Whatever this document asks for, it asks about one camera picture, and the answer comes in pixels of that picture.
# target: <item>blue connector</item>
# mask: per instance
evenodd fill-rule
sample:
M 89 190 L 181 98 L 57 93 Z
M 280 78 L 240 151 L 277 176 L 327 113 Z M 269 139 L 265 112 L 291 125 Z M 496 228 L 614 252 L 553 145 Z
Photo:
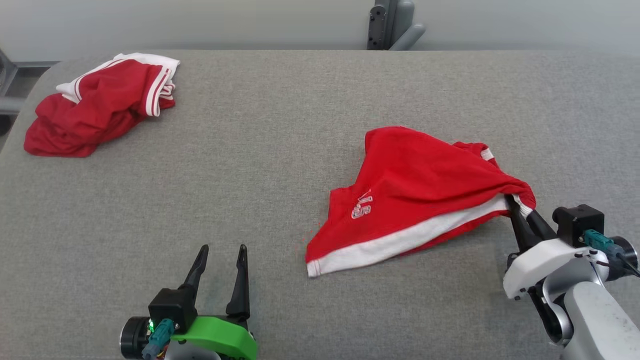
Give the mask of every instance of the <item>blue connector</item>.
M 584 243 L 596 250 L 604 252 L 608 258 L 617 258 L 618 254 L 625 253 L 620 245 L 616 245 L 613 240 L 600 234 L 595 230 L 587 230 L 583 235 Z
M 151 336 L 149 336 L 149 343 L 144 349 L 142 349 L 142 358 L 144 360 L 154 360 L 169 340 L 171 340 L 171 336 L 174 332 L 175 327 L 173 320 L 163 319 L 156 326 L 156 329 Z

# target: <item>clothing pile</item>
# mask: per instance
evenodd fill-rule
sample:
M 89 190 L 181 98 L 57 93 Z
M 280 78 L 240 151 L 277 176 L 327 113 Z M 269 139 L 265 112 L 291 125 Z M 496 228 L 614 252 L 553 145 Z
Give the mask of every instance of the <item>clothing pile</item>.
M 173 75 L 180 61 L 153 54 L 119 54 L 56 87 L 36 108 L 24 149 L 39 156 L 85 157 L 175 105 Z

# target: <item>metal stand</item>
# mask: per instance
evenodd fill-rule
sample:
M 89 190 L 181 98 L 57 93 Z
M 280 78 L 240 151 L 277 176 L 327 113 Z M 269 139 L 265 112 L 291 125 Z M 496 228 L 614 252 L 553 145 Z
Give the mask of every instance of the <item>metal stand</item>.
M 18 73 L 18 67 L 9 61 L 2 51 L 0 51 L 0 65 L 0 68 L 3 69 L 1 72 L 3 77 L 0 78 L 0 114 L 17 114 L 24 104 L 24 99 L 5 97 L 5 95 Z
M 369 12 L 367 50 L 409 50 L 424 34 L 423 24 L 413 24 L 411 0 L 376 0 Z

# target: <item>gray wall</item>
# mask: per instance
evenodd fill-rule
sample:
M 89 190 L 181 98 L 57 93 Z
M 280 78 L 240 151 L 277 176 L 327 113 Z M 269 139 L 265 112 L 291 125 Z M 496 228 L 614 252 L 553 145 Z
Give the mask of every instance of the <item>gray wall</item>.
M 639 0 L 415 0 L 416 49 L 640 51 Z M 373 0 L 3 0 L 0 49 L 56 61 L 149 48 L 364 49 Z

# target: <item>cable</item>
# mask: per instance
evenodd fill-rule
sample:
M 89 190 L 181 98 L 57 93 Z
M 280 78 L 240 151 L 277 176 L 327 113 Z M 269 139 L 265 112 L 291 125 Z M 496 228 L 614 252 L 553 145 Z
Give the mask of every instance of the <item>cable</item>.
M 617 253 L 616 257 L 622 260 L 622 262 L 633 272 L 635 276 L 640 277 L 640 271 L 638 271 L 638 269 L 636 269 L 621 252 Z

